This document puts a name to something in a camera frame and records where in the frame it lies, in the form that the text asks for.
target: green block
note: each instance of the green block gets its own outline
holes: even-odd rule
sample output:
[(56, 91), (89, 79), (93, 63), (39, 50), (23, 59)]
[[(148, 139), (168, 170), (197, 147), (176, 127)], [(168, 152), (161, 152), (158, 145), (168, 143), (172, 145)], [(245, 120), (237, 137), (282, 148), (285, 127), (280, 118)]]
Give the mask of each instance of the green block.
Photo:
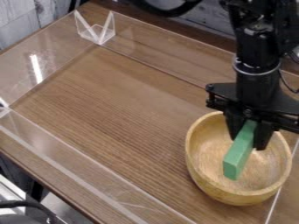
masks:
[(257, 123), (246, 120), (228, 153), (222, 159), (222, 174), (228, 179), (237, 180), (253, 150), (253, 136)]

